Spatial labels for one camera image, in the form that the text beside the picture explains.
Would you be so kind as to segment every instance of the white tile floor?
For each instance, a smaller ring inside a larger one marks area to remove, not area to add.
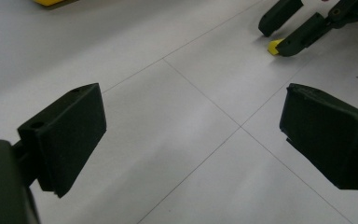
[[[358,25],[272,57],[257,24],[275,0],[0,1],[0,138],[65,92],[99,82],[108,130],[62,199],[34,183],[42,223],[358,223],[285,142],[285,88],[358,107]],[[334,2],[307,0],[274,38]]]

